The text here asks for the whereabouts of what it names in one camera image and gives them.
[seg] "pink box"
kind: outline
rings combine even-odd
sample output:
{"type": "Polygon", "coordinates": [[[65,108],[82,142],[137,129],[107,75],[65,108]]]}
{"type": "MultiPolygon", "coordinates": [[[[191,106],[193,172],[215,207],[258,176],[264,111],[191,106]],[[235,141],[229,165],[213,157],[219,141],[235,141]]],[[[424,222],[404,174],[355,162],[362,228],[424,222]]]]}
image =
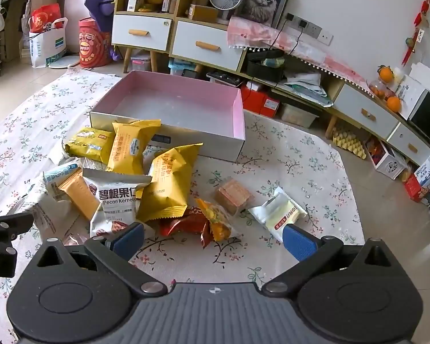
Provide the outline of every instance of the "pink box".
{"type": "Polygon", "coordinates": [[[172,148],[203,142],[200,155],[236,161],[245,142],[238,88],[158,72],[132,71],[90,112],[92,128],[112,122],[161,119],[150,145],[172,148]]]}

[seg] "white shopping bag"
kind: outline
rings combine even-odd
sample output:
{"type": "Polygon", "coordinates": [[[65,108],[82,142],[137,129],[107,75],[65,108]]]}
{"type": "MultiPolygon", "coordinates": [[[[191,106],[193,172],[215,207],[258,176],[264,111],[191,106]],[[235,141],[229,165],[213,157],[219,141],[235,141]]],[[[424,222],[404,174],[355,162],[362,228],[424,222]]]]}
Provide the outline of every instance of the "white shopping bag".
{"type": "Polygon", "coordinates": [[[67,22],[67,18],[59,18],[53,22],[49,31],[43,33],[30,32],[30,56],[33,68],[46,67],[64,56],[67,51],[67,41],[65,40],[67,22]],[[64,27],[55,28],[58,22],[63,22],[64,27]]]}

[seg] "red cylindrical container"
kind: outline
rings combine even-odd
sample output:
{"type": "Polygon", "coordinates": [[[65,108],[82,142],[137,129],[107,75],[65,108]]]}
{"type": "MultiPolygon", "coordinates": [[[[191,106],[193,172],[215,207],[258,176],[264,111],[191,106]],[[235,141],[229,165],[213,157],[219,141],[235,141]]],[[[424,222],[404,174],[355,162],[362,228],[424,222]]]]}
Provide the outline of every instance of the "red cylindrical container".
{"type": "Polygon", "coordinates": [[[101,67],[111,62],[109,32],[100,32],[95,19],[80,20],[80,66],[101,67]]]}

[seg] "metal screw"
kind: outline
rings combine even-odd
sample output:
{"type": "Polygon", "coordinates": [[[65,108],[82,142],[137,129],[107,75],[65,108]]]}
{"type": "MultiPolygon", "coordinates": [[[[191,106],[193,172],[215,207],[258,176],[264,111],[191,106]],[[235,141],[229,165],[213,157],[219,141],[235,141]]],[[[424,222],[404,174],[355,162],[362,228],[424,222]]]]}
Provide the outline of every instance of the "metal screw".
{"type": "Polygon", "coordinates": [[[270,282],[265,285],[265,289],[273,294],[280,294],[288,290],[288,286],[283,282],[270,282]]]}
{"type": "Polygon", "coordinates": [[[159,282],[145,282],[140,288],[147,294],[156,294],[157,292],[161,292],[164,286],[159,282]]]}

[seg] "microwave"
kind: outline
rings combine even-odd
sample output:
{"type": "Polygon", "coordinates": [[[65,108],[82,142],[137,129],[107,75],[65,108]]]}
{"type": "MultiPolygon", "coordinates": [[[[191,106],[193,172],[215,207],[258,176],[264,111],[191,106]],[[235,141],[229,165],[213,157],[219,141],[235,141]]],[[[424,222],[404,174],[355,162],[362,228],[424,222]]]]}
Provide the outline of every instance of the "microwave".
{"type": "Polygon", "coordinates": [[[402,100],[400,115],[430,142],[430,91],[406,75],[396,94],[402,100]]]}

